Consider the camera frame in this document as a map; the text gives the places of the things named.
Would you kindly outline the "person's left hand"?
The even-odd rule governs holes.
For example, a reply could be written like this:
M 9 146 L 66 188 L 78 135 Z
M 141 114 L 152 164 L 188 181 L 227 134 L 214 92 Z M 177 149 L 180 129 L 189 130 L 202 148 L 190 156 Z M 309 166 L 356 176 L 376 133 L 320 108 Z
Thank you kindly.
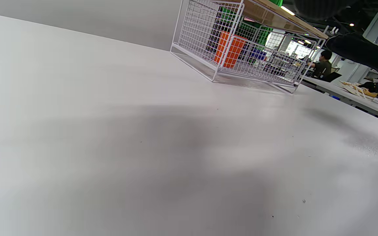
M 295 0 L 294 6 L 302 17 L 322 20 L 336 15 L 355 2 L 355 0 Z M 343 58 L 378 71 L 378 45 L 357 33 L 334 36 L 326 42 L 326 47 Z

